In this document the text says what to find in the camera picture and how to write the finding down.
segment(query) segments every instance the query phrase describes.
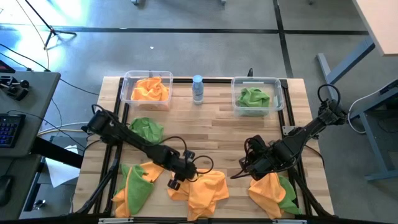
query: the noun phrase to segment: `green towel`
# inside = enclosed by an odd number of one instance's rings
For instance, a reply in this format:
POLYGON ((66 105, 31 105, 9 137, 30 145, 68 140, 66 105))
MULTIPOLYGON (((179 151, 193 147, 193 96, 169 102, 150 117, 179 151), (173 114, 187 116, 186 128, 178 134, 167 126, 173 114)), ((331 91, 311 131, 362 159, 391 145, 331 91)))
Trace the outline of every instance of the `green towel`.
MULTIPOLYGON (((119 193, 120 190, 126 187, 126 179, 129 173, 130 167, 121 164, 121 170, 123 174, 123 181, 118 191, 114 195, 119 193)), ((140 165, 132 167, 130 174, 129 188, 128 188, 128 207, 131 215, 135 215, 142 208, 145 201, 147 200, 150 193, 154 190, 154 184, 150 183, 142 178, 145 174, 145 170, 140 165)))
POLYGON ((285 212, 289 212, 294 215, 301 215, 301 209, 297 208, 293 200, 296 198, 292 184, 285 177, 279 176, 280 185, 285 189, 286 196, 284 199, 278 203, 279 208, 283 209, 285 212))
POLYGON ((162 125, 150 118, 134 118, 129 129, 154 144, 162 140, 164 130, 162 125))
POLYGON ((238 106, 242 107, 263 107, 269 106, 269 95, 258 88, 243 88, 238 98, 238 106))

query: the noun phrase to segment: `wooden table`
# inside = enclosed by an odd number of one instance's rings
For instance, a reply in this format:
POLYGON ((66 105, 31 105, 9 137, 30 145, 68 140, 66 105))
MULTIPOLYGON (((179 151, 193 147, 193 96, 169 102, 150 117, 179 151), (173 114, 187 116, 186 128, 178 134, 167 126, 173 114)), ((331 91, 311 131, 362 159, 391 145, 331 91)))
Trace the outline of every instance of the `wooden table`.
POLYGON ((353 0, 382 56, 398 55, 398 1, 353 0))
MULTIPOLYGON (((104 77, 98 104, 112 111, 118 91, 119 77, 104 77)), ((305 126, 312 120, 304 81, 288 79, 292 109, 297 126, 305 126)), ((279 119, 277 113, 264 118, 237 118, 234 116, 231 104, 231 85, 205 84, 205 101, 197 106, 192 103, 190 83, 174 83, 170 111, 138 111, 130 108, 127 122, 135 117, 154 118, 164 126, 165 138, 178 135, 184 138, 189 150, 197 156, 209 155, 215 162, 214 170, 220 170, 227 177, 240 170, 238 159, 244 157, 243 142, 249 137, 260 134, 268 142, 280 139, 279 119)), ((121 117, 124 103, 120 108, 121 117)), ((89 143, 98 139, 90 138, 89 143)), ((183 144, 176 140, 166 144, 183 151, 183 144)), ((308 145, 319 150, 315 140, 308 145)), ((93 193, 100 179, 106 145, 96 143, 86 150, 80 170, 75 196, 74 209, 78 210, 93 193)), ((328 184, 322 160, 311 150, 305 148, 302 154, 305 176, 309 189, 330 213, 333 207, 330 200, 328 184)), ((121 162, 128 166, 147 162, 146 155, 132 146, 124 144, 121 162)), ((197 162, 198 168, 206 168, 205 161, 197 162)), ((122 179, 119 171, 118 185, 122 179)), ((170 172, 165 170, 155 182, 155 190, 148 198, 136 217, 186 217, 187 202, 172 201, 167 194, 167 182, 170 172)), ((251 177, 231 180, 227 178, 229 198, 217 202, 213 217, 217 218, 267 218, 266 212, 248 197, 251 177)), ((108 188, 104 191, 101 211, 106 204, 108 188)), ((302 194, 298 189, 300 207, 304 208, 302 194)))

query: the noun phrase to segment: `rag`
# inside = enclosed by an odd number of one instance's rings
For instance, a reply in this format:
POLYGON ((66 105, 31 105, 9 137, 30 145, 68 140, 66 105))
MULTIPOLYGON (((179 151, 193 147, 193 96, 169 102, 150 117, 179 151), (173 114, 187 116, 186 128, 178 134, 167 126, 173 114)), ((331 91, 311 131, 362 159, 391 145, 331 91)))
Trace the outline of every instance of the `rag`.
POLYGON ((188 201, 188 221, 211 216, 216 209, 216 201, 229 197, 224 173, 215 170, 199 174, 195 182, 185 180, 179 190, 167 189, 167 192, 172 200, 188 201))
POLYGON ((294 193, 292 184, 288 179, 282 176, 279 176, 279 183, 286 191, 286 196, 278 203, 279 208, 294 215, 301 215, 301 209, 293 203, 293 200, 296 198, 296 194, 294 193))
POLYGON ((132 100, 165 101, 169 98, 169 88, 162 84, 160 77, 138 80, 132 91, 132 100))
POLYGON ((270 173, 259 181, 252 180, 250 186, 249 196, 267 212, 270 219, 282 218, 284 212, 302 214, 301 209, 293 203, 296 194, 285 177, 270 173))
POLYGON ((134 118, 129 129, 154 144, 162 140, 164 130, 162 125, 150 118, 134 118))
POLYGON ((123 181, 112 201, 116 203, 115 217, 126 218, 137 214, 145 204, 154 190, 153 182, 163 172, 163 168, 147 162, 133 167, 121 164, 121 171, 123 181))
POLYGON ((283 211, 278 203, 286 196, 285 189, 279 183, 276 173, 265 175, 261 180, 250 182, 249 196, 264 209, 270 219, 281 218, 283 211))
POLYGON ((258 88, 243 88, 238 98, 238 106, 242 107, 269 107, 269 95, 258 88))

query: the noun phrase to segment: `computer keyboard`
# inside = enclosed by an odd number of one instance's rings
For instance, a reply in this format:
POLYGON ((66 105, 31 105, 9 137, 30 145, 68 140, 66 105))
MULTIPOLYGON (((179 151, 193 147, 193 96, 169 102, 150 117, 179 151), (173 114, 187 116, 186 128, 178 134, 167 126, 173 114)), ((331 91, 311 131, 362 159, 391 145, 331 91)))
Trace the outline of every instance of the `computer keyboard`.
POLYGON ((0 114, 0 148, 13 148, 24 125, 24 114, 0 114))

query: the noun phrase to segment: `plastic bin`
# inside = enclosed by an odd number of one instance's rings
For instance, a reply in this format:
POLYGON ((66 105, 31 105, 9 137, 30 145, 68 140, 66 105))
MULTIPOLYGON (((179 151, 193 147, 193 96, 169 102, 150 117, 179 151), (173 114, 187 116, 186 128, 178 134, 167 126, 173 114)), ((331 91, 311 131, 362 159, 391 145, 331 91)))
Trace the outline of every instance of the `plastic bin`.
POLYGON ((167 71, 128 71, 123 80, 120 93, 121 101, 139 108, 140 110, 168 111, 172 99, 173 74, 167 71), (138 80, 145 78, 161 77, 162 84, 169 88, 169 97, 165 101, 131 100, 132 90, 138 80))
POLYGON ((236 116, 266 116, 284 108, 282 87, 277 78, 235 77, 232 79, 232 105, 236 116), (243 88, 258 88, 270 97, 269 107, 242 107, 237 104, 243 88))

